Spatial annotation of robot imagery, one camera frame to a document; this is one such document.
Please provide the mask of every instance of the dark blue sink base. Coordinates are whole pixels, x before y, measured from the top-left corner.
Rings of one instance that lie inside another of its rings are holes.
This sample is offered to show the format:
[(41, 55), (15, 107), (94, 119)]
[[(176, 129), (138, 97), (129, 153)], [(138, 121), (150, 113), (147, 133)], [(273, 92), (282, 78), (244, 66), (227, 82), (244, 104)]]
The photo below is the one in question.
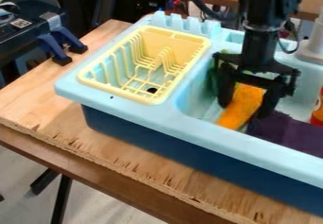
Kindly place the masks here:
[(82, 106), (88, 126), (256, 193), (323, 216), (323, 189)]

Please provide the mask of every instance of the yellow sponge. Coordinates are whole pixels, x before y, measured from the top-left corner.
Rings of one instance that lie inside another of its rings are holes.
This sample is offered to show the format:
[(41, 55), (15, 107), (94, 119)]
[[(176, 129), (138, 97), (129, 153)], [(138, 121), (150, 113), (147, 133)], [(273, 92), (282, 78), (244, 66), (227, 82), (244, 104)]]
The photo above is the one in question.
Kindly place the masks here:
[(238, 84), (232, 101), (216, 120), (216, 124), (227, 129), (239, 129), (262, 105), (263, 95), (264, 90), (261, 88)]

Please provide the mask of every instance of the light blue plastic sink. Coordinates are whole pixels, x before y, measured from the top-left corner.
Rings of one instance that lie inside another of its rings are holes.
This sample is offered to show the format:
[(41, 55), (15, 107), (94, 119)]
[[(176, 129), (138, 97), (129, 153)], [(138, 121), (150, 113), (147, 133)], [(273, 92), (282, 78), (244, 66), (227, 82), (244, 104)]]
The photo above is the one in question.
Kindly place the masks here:
[[(161, 104), (145, 105), (112, 95), (77, 81), (77, 72), (116, 42), (139, 26), (153, 25), (186, 31), (208, 37), (211, 48), (183, 78), (172, 94)], [(291, 148), (224, 129), (213, 122), (222, 111), (216, 102), (209, 70), (213, 68), (213, 53), (222, 49), (240, 52), (244, 33), (221, 28), (216, 22), (201, 24), (195, 18), (182, 20), (178, 15), (165, 16), (163, 12), (148, 15), (123, 33), (107, 42), (79, 66), (60, 78), (55, 89), (58, 95), (84, 106), (117, 116), (145, 128), (167, 134), (180, 140), (221, 153), (245, 163), (253, 164), (283, 176), (323, 188), (323, 160)], [(291, 41), (283, 41), (289, 49)], [(285, 97), (278, 111), (308, 121), (316, 96), (323, 85), (323, 66), (297, 60), (278, 48), (276, 59), (301, 71), (293, 97)]]

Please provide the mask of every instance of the purple cloth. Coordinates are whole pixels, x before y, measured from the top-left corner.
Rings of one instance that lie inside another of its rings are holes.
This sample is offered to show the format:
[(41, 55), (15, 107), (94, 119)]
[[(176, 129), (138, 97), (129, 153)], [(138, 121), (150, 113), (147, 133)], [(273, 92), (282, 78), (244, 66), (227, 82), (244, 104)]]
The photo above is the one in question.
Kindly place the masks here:
[(282, 112), (252, 119), (246, 134), (323, 158), (323, 127), (297, 121)]

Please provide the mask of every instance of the floor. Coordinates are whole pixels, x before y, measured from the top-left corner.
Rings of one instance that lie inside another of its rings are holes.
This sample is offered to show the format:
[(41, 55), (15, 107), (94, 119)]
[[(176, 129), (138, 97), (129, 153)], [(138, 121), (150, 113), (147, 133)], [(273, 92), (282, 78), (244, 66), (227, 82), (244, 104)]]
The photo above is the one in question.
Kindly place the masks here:
[[(54, 206), (60, 178), (39, 196), (29, 192), (31, 184), (45, 170), (0, 146), (1, 224), (47, 224)], [(64, 224), (163, 224), (157, 218), (132, 208), (77, 181), (73, 182)]]

